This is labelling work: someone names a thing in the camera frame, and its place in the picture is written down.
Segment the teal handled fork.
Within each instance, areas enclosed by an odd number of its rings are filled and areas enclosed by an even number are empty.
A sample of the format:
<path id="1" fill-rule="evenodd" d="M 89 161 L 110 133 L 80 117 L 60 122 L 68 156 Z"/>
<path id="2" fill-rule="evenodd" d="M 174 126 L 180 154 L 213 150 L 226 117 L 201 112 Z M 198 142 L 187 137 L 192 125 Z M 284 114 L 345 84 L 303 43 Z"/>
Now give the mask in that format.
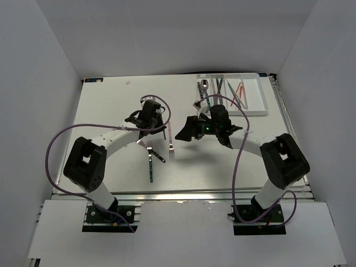
<path id="1" fill-rule="evenodd" d="M 149 175 L 150 175 L 150 183 L 154 182 L 154 174 L 153 174 L 153 164 L 152 164 L 152 147 L 149 142 L 147 142 L 146 146 L 148 156 L 149 156 Z"/>

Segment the dark speckled handled fork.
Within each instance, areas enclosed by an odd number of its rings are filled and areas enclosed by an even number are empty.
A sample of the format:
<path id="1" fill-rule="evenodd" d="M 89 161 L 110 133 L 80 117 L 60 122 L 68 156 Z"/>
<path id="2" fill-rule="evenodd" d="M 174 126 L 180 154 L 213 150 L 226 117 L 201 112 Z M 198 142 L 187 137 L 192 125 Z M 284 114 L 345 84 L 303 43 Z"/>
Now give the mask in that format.
<path id="1" fill-rule="evenodd" d="M 143 142 L 142 140 L 138 140 L 137 144 L 144 147 L 147 151 L 150 151 L 150 154 L 155 156 L 162 163 L 166 163 L 166 160 L 162 156 L 160 156 L 156 151 L 154 151 L 152 147 L 148 147 L 148 145 L 145 142 Z"/>

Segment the dark handled spoon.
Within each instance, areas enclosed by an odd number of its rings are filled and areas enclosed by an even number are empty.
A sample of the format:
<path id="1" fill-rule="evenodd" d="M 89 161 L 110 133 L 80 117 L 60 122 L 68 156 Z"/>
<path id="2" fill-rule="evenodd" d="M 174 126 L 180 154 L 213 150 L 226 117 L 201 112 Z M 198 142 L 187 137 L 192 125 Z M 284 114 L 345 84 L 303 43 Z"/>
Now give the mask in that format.
<path id="1" fill-rule="evenodd" d="M 200 99 L 202 100 L 204 98 L 204 95 L 203 95 L 203 92 L 202 92 L 202 89 L 201 89 L 200 82 L 197 82 L 197 89 L 198 89 L 198 92 L 199 92 Z"/>

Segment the teal handled knife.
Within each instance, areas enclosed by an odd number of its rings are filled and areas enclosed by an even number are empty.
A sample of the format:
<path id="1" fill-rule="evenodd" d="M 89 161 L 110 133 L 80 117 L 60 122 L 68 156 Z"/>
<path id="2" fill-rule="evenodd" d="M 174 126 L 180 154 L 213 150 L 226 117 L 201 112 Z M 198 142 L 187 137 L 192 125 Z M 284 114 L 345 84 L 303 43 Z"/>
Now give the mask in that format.
<path id="1" fill-rule="evenodd" d="M 221 94 L 221 88 L 222 88 L 222 85 L 223 85 L 223 81 L 224 79 L 223 78 L 217 78 L 216 79 L 216 84 L 217 84 L 217 94 Z"/>

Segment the pink handled fork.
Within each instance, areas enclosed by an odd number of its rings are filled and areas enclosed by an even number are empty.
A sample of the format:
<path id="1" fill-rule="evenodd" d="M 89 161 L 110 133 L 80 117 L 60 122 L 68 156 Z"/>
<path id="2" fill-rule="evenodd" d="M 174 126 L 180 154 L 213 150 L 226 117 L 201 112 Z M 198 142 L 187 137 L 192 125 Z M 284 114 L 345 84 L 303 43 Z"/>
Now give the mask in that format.
<path id="1" fill-rule="evenodd" d="M 170 122 L 168 122 L 168 124 L 167 124 L 167 129 L 168 129 L 168 133 L 169 133 L 169 158 L 174 159 L 175 158 L 175 150 L 174 150 L 174 146 L 172 143 L 172 132 L 171 132 Z"/>

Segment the teal handled spoon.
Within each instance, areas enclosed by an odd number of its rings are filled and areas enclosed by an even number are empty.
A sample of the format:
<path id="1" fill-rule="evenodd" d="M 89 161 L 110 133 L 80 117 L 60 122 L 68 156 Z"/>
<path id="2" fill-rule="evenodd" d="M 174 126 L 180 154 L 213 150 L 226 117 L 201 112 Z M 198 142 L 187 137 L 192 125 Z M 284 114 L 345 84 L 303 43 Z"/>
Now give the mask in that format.
<path id="1" fill-rule="evenodd" d="M 202 79 L 201 82 L 200 82 L 200 85 L 201 85 L 201 89 L 206 97 L 206 103 L 207 103 L 207 107 L 208 107 L 208 110 L 211 109 L 211 104 L 210 104 L 210 99 L 208 98 L 208 89 L 209 89 L 209 83 L 206 79 Z"/>

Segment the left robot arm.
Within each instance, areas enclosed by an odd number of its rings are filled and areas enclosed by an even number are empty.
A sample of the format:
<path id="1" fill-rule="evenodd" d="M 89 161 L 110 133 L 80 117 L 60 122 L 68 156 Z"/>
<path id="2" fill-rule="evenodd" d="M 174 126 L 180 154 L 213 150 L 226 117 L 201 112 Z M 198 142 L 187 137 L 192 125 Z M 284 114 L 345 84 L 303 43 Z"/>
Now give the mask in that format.
<path id="1" fill-rule="evenodd" d="M 165 129 L 161 104 L 143 102 L 142 109 L 125 119 L 121 130 L 111 130 L 93 139 L 79 137 L 73 144 L 63 174 L 99 206 L 98 215 L 106 222 L 117 217 L 117 199 L 103 183 L 107 159 L 118 150 Z"/>

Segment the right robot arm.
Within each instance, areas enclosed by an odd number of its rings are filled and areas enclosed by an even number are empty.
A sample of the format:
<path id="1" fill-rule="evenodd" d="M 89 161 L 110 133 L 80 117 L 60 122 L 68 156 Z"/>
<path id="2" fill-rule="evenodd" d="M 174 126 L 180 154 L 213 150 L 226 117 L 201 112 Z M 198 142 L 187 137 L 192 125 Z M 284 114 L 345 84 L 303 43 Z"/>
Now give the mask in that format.
<path id="1" fill-rule="evenodd" d="M 310 172 L 310 165 L 293 137 L 284 133 L 272 139 L 254 137 L 249 129 L 232 124 L 223 105 L 215 105 L 210 115 L 189 116 L 175 139 L 190 142 L 205 135 L 214 135 L 218 142 L 239 152 L 249 152 L 263 160 L 268 180 L 251 200 L 252 217 L 259 222 L 271 215 L 291 185 Z"/>

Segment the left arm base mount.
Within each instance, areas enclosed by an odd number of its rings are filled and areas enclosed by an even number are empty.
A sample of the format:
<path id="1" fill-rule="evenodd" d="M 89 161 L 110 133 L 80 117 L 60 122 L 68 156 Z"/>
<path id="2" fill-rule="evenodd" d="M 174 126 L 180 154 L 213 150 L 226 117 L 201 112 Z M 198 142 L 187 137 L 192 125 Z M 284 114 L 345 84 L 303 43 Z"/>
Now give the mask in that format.
<path id="1" fill-rule="evenodd" d="M 117 213 L 108 214 L 95 205 L 87 205 L 82 224 L 83 233 L 134 233 L 140 221 L 141 205 L 119 205 Z"/>

